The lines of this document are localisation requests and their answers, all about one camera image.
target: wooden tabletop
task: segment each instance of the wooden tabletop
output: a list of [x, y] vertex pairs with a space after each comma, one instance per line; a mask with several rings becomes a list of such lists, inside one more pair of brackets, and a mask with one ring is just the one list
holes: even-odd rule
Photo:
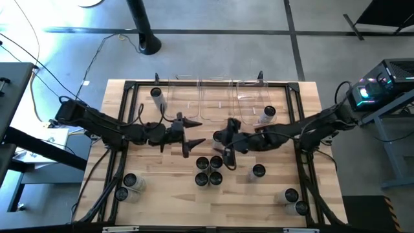
[[[102, 104], [103, 113], [115, 118], [118, 116], [124, 82], [125, 80], [108, 81]], [[305, 116], [308, 117], [321, 111], [316, 84], [314, 82], [300, 82], [299, 84]], [[140, 87], [138, 92], [136, 109], [140, 103], [144, 104], [142, 114], [144, 122], [157, 122], [160, 118], [160, 113], [149, 95], [151, 88]], [[224, 129], [225, 119], [232, 115], [241, 119], [240, 113], [242, 113], [244, 114], [242, 120], [248, 123], [254, 121], [260, 115], [261, 102], [254, 103], [253, 101], [256, 110], [247, 107], [247, 102], [252, 100], [239, 102], [237, 95], [240, 96], [241, 93], [237, 93], [235, 88], [231, 92], [228, 88], [218, 90], [202, 87], [200, 92], [196, 91], [195, 87], [176, 87], [174, 92], [171, 88], [170, 93], [168, 93], [168, 87], [161, 87], [161, 89], [165, 99], [174, 99], [173, 102], [168, 102], [167, 116], [174, 115], [179, 110], [184, 116], [194, 117], [192, 120], [202, 122], [202, 126], [186, 129], [186, 137], [187, 139], [206, 138], [206, 141], [194, 148], [188, 159], [182, 157], [180, 144], [166, 145], [164, 152], [161, 153], [159, 147], [137, 146], [129, 143], [124, 174], [141, 175], [147, 182], [147, 188], [137, 203], [121, 202], [119, 204], [117, 225], [306, 226], [304, 217], [288, 216], [284, 213], [283, 206], [274, 203], [275, 194], [283, 189], [295, 188], [300, 193], [298, 169], [291, 140], [272, 151], [249, 152], [246, 155], [236, 153], [237, 169], [230, 171], [224, 167], [221, 168], [223, 183], [219, 188], [200, 190], [195, 185], [194, 177], [197, 174], [195, 160], [200, 156], [210, 158], [216, 155], [212, 150], [213, 132]], [[132, 91], [130, 93], [127, 106], [131, 103]], [[288, 124], [289, 112], [284, 89], [269, 87], [268, 96], [270, 100], [263, 98], [262, 104], [271, 101], [276, 108], [277, 118], [273, 124]], [[293, 93], [291, 96], [293, 102], [296, 103]], [[298, 119], [296, 104], [294, 104], [294, 112]], [[163, 123], [167, 127], [170, 125], [168, 122]], [[242, 130], [253, 132], [253, 127], [242, 124]], [[328, 147], [322, 146], [321, 150], [331, 154], [331, 149]], [[92, 147], [84, 180], [104, 152], [102, 142]], [[81, 198], [75, 219], [84, 216], [101, 194], [108, 160], [109, 156], [99, 164], [92, 175]], [[257, 163], [266, 167], [266, 175], [256, 183], [249, 183], [246, 176], [251, 167]], [[338, 218], [347, 222], [334, 164], [316, 152], [314, 165], [321, 196]], [[312, 216], [317, 220], [311, 194], [309, 194], [309, 199]], [[112, 200], [113, 193], [108, 198], [105, 218], [110, 213]]]

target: cylindrical container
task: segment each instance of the cylindrical container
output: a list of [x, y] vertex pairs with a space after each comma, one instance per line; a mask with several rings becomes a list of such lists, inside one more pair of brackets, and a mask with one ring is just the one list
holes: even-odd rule
[[206, 188], [208, 186], [208, 175], [204, 172], [200, 172], [195, 176], [195, 184], [199, 188]]
[[216, 131], [213, 133], [213, 148], [221, 149], [223, 145], [221, 144], [221, 131]]
[[212, 172], [209, 181], [211, 186], [219, 186], [223, 181], [223, 176], [219, 172]]
[[275, 203], [290, 204], [295, 203], [299, 199], [299, 193], [294, 188], [287, 188], [282, 192], [276, 194]]
[[210, 171], [210, 163], [206, 157], [199, 157], [195, 161], [195, 165], [197, 165], [197, 168], [200, 170], [200, 172], [208, 173]]
[[124, 185], [127, 188], [131, 188], [140, 192], [144, 191], [146, 188], [146, 182], [144, 178], [136, 176], [133, 173], [128, 173], [124, 177]]
[[259, 118], [259, 124], [271, 123], [273, 117], [276, 115], [276, 109], [272, 106], [266, 106], [262, 115]]
[[218, 172], [223, 165], [223, 159], [220, 156], [213, 156], [210, 159], [210, 169], [212, 172]]
[[256, 179], [263, 177], [266, 174], [266, 168], [262, 164], [256, 164], [249, 171], [249, 181], [254, 182]]
[[158, 87], [154, 87], [151, 89], [149, 93], [151, 94], [151, 97], [153, 98], [154, 103], [157, 106], [158, 110], [161, 111], [161, 106], [162, 106], [162, 112], [165, 113], [167, 109], [167, 102], [164, 99], [164, 95], [162, 95], [161, 89], [159, 89]]
[[305, 216], [309, 212], [309, 205], [305, 201], [286, 204], [285, 213], [292, 216]]
[[128, 202], [128, 203], [135, 203], [140, 199], [140, 193], [135, 191], [135, 190], [132, 190], [132, 189], [121, 187], [121, 188], [116, 190], [115, 198], [118, 201], [125, 201], [125, 202]]

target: wooden table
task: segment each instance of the wooden table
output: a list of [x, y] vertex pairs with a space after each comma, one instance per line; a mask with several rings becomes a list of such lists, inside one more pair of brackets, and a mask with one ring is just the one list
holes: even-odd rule
[[[118, 116], [118, 110], [122, 98], [125, 80], [109, 80], [105, 96], [103, 98], [102, 112], [112, 116]], [[301, 99], [305, 116], [311, 116], [321, 111], [320, 100], [314, 82], [300, 82]], [[158, 121], [160, 113], [156, 109], [149, 95], [152, 87], [140, 87], [136, 108], [144, 103], [142, 120]], [[187, 94], [185, 98], [175, 98], [175, 106], [181, 105], [194, 107], [197, 102], [188, 102], [197, 96], [195, 88], [180, 90]], [[162, 87], [167, 98], [168, 87]], [[282, 88], [269, 88], [269, 96], [272, 105], [277, 109], [276, 123], [289, 123], [289, 112], [285, 91]], [[234, 113], [240, 118], [236, 91], [234, 91]], [[131, 102], [129, 95], [127, 106]], [[231, 113], [231, 102], [223, 102], [222, 108], [227, 108]], [[294, 104], [296, 119], [299, 118], [297, 106]], [[128, 107], [125, 113], [125, 121], [128, 115]], [[181, 145], [166, 145], [163, 153], [159, 147], [148, 145], [137, 146], [129, 144], [125, 173], [141, 175], [147, 182], [146, 191], [136, 204], [120, 203], [116, 219], [117, 225], [170, 225], [170, 226], [222, 226], [222, 227], [305, 227], [304, 217], [292, 217], [285, 215], [283, 207], [274, 204], [276, 192], [285, 188], [295, 188], [300, 193], [298, 170], [294, 155], [292, 141], [288, 141], [277, 150], [266, 152], [249, 152], [246, 155], [236, 154], [237, 169], [230, 171], [221, 168], [223, 183], [220, 188], [200, 190], [194, 183], [197, 173], [195, 160], [200, 156], [210, 158], [215, 155], [212, 150], [212, 134], [223, 129], [226, 122], [211, 122], [198, 116], [195, 118], [203, 122], [202, 126], [186, 130], [187, 139], [206, 138], [207, 140], [197, 146], [190, 153], [188, 159], [181, 154]], [[252, 126], [242, 125], [242, 130], [253, 132]], [[321, 150], [331, 154], [331, 149], [321, 147]], [[85, 171], [85, 177], [89, 174], [94, 163], [105, 152], [101, 142], [96, 143], [92, 149]], [[108, 165], [107, 156], [95, 170], [89, 184], [81, 198], [76, 219], [80, 219], [92, 207], [101, 194], [105, 173]], [[266, 175], [256, 183], [248, 183], [246, 175], [251, 167], [261, 163], [266, 167]], [[343, 207], [342, 195], [332, 161], [318, 152], [314, 154], [314, 165], [317, 174], [321, 196], [325, 199], [331, 210], [344, 222], [347, 222]], [[313, 198], [309, 194], [312, 216], [315, 220]], [[105, 218], [110, 213], [113, 193], [108, 198]]]

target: black pole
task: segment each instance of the black pole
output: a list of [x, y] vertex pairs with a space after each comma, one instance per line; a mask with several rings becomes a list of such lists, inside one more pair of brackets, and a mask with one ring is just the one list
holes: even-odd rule
[[152, 55], [158, 52], [161, 49], [161, 41], [154, 36], [151, 30], [144, 3], [142, 0], [127, 0], [127, 3], [139, 33], [140, 46], [138, 49], [145, 55]]

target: transparent tray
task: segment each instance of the transparent tray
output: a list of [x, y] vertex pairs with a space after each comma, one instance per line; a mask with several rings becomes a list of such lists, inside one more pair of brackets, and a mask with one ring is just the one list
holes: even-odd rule
[[[193, 82], [194, 86], [183, 85]], [[184, 117], [195, 118], [200, 113], [200, 80], [192, 75], [174, 75], [168, 80], [167, 110], [165, 117], [173, 120], [177, 113]]]
[[268, 83], [263, 80], [239, 81], [237, 87], [237, 103], [240, 116], [245, 124], [259, 125], [260, 116], [266, 106], [272, 105], [268, 92]]
[[201, 118], [211, 122], [224, 122], [234, 117], [233, 80], [225, 76], [201, 80]]

